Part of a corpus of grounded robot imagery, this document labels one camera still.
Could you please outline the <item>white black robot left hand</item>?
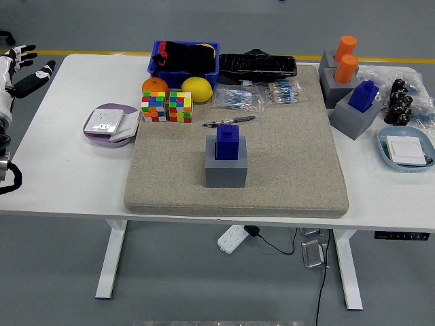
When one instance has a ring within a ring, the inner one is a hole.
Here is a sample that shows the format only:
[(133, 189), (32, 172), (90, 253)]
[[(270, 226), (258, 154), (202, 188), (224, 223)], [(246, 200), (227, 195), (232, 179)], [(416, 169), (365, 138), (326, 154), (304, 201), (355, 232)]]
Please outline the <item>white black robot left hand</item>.
[(37, 53), (35, 45), (16, 46), (1, 55), (1, 121), (4, 126), (12, 122), (12, 105), (15, 98), (24, 98), (44, 86), (52, 76), (56, 63), (48, 61), (41, 69), (28, 75), (16, 84), (15, 73), (33, 64)]

